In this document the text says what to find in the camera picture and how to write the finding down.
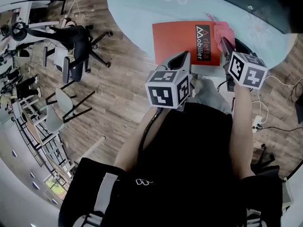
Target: red book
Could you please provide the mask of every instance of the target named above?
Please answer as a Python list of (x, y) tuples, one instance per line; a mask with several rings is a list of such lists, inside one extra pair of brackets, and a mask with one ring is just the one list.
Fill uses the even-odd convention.
[(191, 53), (194, 65), (220, 65), (220, 51), (214, 40), (214, 22), (179, 21), (152, 25), (156, 64), (183, 51)]

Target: chair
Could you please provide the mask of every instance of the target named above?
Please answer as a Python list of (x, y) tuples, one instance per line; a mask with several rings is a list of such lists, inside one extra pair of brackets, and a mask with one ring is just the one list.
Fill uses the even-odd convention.
[[(51, 27), (54, 31), (53, 34), (34, 30), (28, 27), (25, 23), (18, 22), (15, 23), (10, 30), (11, 36), (16, 41), (23, 40), (27, 33), (36, 37), (45, 37), (51, 40), (55, 40), (61, 43), (60, 47), (66, 48), (67, 50), (73, 51), (74, 61), (70, 62), (70, 59), (65, 56), (63, 64), (57, 65), (57, 68), (63, 73), (63, 82), (68, 83), (69, 77), (74, 81), (80, 81), (82, 77), (83, 64), (85, 67), (85, 72), (89, 73), (88, 69), (89, 64), (89, 55), (94, 57), (97, 61), (104, 64), (107, 68), (111, 66), (110, 62), (105, 62), (101, 57), (99, 57), (93, 49), (97, 48), (97, 43), (106, 35), (112, 36), (113, 32), (107, 31), (100, 35), (97, 39), (93, 41), (93, 38), (90, 36), (89, 29), (91, 27), (84, 28), (83, 26), (71, 26), (67, 28), (55, 28)], [(44, 48), (44, 60), (43, 64), (46, 66), (46, 58), (55, 53), (57, 48), (47, 50), (47, 47)]]
[[(67, 93), (63, 91), (63, 89), (65, 89), (74, 82), (75, 81), (73, 80), (70, 83), (64, 85), (62, 88), (56, 88), (56, 91), (45, 99), (47, 112), (45, 126), (50, 133), (55, 133), (61, 130), (65, 123), (92, 110), (92, 108), (89, 108), (78, 114), (75, 113), (75, 109), (77, 109), (82, 103), (84, 103), (89, 97), (91, 97), (95, 93), (95, 91), (93, 91), (91, 94), (82, 99), (77, 105), (74, 105), (71, 99), (77, 96), (68, 96)], [(53, 96), (56, 96), (56, 100), (49, 102), (49, 99)], [(59, 118), (53, 108), (53, 104), (55, 103), (58, 103), (60, 109), (65, 113), (62, 119)]]
[(280, 167), (277, 166), (268, 166), (270, 163), (275, 161), (275, 156), (273, 154), (270, 154), (270, 160), (266, 162), (262, 162), (264, 158), (264, 154), (266, 151), (266, 146), (265, 144), (261, 145), (261, 148), (263, 149), (262, 155), (260, 156), (260, 159), (256, 164), (251, 164), (251, 170), (253, 171), (254, 174), (256, 175), (264, 175), (264, 176), (272, 176), (272, 177), (278, 177)]

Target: round table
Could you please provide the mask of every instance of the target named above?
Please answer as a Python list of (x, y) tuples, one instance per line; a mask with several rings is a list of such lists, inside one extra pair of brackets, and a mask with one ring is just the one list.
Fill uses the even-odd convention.
[[(224, 0), (107, 0), (122, 32), (149, 57), (154, 58), (152, 24), (201, 20), (225, 21), (236, 38), (245, 43), (268, 69), (281, 63), (294, 45), (296, 34), (283, 34), (258, 17)], [(195, 66), (197, 74), (225, 77), (220, 66)]]

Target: black office chair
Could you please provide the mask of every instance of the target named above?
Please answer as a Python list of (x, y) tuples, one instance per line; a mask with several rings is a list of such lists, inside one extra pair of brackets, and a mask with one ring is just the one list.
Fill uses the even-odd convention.
[(263, 162), (264, 154), (266, 151), (266, 146), (265, 144), (261, 145), (261, 148), (263, 149), (262, 155), (260, 156), (260, 159), (256, 164), (251, 164), (251, 170), (253, 171), (254, 174), (256, 175), (264, 175), (264, 176), (271, 176), (271, 177), (278, 177), (279, 175), (279, 170), (280, 167), (277, 166), (268, 166), (270, 163), (275, 161), (275, 156), (273, 154), (270, 154), (270, 160)]
[[(97, 48), (97, 43), (104, 36), (112, 36), (113, 32), (104, 32), (102, 35), (100, 35), (97, 39), (93, 41), (93, 38), (90, 36), (89, 29), (85, 29), (83, 26), (71, 26), (62, 29), (51, 27), (51, 29), (55, 31), (55, 33), (51, 34), (30, 29), (25, 23), (18, 22), (10, 28), (9, 32), (12, 38), (16, 41), (22, 41), (29, 33), (32, 36), (45, 37), (59, 41), (68, 50), (74, 49), (73, 56), (75, 60), (70, 62), (70, 59), (68, 57), (65, 57), (63, 68), (57, 66), (57, 68), (63, 73), (64, 83), (68, 83), (69, 77), (71, 77), (74, 81), (80, 81), (82, 77), (83, 64), (85, 72), (90, 72), (90, 69), (88, 69), (89, 55), (94, 57), (100, 63), (104, 64), (107, 68), (111, 66), (110, 62), (105, 62), (92, 49)], [(47, 47), (44, 48), (44, 66), (46, 66), (47, 56), (53, 54), (54, 52), (54, 48), (49, 51), (47, 50)]]

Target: white cable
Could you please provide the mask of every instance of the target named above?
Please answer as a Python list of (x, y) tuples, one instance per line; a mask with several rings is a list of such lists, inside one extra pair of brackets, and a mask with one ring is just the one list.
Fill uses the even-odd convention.
[(265, 121), (259, 123), (259, 124), (264, 124), (264, 123), (266, 123), (266, 121), (267, 121), (269, 110), (268, 110), (267, 106), (266, 106), (263, 102), (261, 102), (260, 100), (253, 101), (252, 103), (256, 103), (256, 102), (260, 102), (260, 105), (263, 104), (263, 105), (266, 107), (266, 109), (267, 109), (267, 115), (266, 115)]
[(53, 69), (52, 68), (50, 68), (50, 67), (44, 67), (44, 68), (48, 68), (48, 69), (50, 69), (50, 70), (52, 70), (52, 71), (54, 71), (56, 68), (57, 68), (57, 66), (55, 66)]
[[(74, 0), (74, 2), (73, 2), (72, 5), (71, 5), (71, 8), (73, 7), (73, 5), (74, 5), (75, 2), (76, 2), (76, 4), (77, 4), (77, 8), (78, 8), (78, 11), (79, 11), (79, 16), (80, 16), (80, 9), (79, 9), (77, 0)], [(70, 10), (68, 11), (66, 17), (68, 17), (68, 15), (70, 14), (71, 8), (70, 8)]]
[[(289, 86), (289, 87), (294, 87), (294, 86), (296, 86), (296, 85), (303, 79), (303, 78), (300, 78), (296, 84), (290, 85), (290, 84), (285, 84), (285, 83), (283, 83), (282, 81), (280, 81), (280, 80), (279, 80), (278, 78), (276, 78), (275, 76), (269, 75), (269, 76), (265, 77), (264, 81), (265, 81), (267, 78), (270, 78), (270, 77), (277, 79), (278, 82), (280, 82), (282, 85), (284, 85), (284, 86)], [(257, 91), (257, 96), (258, 96), (258, 100), (257, 100), (257, 101), (253, 101), (253, 103), (254, 103), (254, 102), (260, 102), (259, 115), (261, 115), (261, 104), (263, 104), (265, 107), (266, 107), (266, 105), (265, 105), (264, 103), (262, 103), (261, 100), (260, 100), (259, 89), (258, 89), (258, 91)], [(266, 107), (266, 109), (267, 109), (266, 120), (265, 120), (264, 122), (260, 123), (260, 124), (264, 124), (264, 123), (266, 123), (266, 121), (267, 121), (269, 110), (268, 110), (267, 107)]]

